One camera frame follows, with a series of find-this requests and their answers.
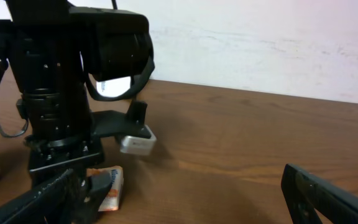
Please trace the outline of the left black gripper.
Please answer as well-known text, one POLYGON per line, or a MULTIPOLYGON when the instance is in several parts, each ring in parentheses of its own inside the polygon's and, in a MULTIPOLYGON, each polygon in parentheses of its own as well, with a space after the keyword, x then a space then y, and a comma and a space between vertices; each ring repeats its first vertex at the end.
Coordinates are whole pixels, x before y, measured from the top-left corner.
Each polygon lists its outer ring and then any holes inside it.
MULTIPOLYGON (((30 148, 28 170, 35 187, 66 169, 82 170, 104 161, 101 139, 114 136, 140 137, 149 140, 151 132, 145 126, 145 108, 126 113, 108 110, 91 113, 90 132, 57 141, 38 140, 27 136, 24 144, 30 148)), ((98 210, 112 187, 109 172, 102 171, 85 179, 75 197, 70 223, 94 223, 98 210)))

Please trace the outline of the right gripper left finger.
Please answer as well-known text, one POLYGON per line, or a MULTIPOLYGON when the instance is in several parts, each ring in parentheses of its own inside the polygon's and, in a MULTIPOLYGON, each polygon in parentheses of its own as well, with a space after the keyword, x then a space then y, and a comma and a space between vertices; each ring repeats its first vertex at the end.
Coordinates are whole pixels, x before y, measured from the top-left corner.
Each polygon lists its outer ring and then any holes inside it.
POLYGON ((0 206, 2 223, 73 223, 82 178, 73 169, 48 179, 0 206))

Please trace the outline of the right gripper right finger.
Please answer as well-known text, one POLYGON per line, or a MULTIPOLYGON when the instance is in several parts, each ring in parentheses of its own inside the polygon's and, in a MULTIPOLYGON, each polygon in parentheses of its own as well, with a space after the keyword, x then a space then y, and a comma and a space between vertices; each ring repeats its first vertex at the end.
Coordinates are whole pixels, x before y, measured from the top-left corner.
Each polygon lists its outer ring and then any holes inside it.
POLYGON ((286 164, 281 189, 293 223, 358 223, 358 197, 294 165, 286 164))

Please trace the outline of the orange Kleenex tissue pack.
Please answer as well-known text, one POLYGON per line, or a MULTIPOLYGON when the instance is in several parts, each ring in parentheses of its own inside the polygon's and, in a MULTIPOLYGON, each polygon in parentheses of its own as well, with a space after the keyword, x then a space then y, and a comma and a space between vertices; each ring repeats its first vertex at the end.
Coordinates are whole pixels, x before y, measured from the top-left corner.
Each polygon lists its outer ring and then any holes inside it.
POLYGON ((99 212, 109 212, 119 210, 122 187, 124 185, 124 173, 121 166, 113 166, 102 169, 88 168, 86 175, 88 177, 99 174, 101 172, 109 172, 112 178, 112 186, 107 196, 99 207, 99 212))

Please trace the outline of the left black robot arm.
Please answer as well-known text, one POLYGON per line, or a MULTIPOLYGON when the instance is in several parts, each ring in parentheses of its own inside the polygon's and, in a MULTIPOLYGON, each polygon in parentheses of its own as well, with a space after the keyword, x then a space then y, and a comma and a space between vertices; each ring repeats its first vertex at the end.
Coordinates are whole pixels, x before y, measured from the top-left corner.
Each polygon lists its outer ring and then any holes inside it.
POLYGON ((32 133, 32 188, 0 207, 0 223, 93 223, 108 195, 101 139, 150 139, 137 99, 155 68, 148 19, 67 0, 8 0, 0 20, 0 83, 11 69, 16 106, 32 133))

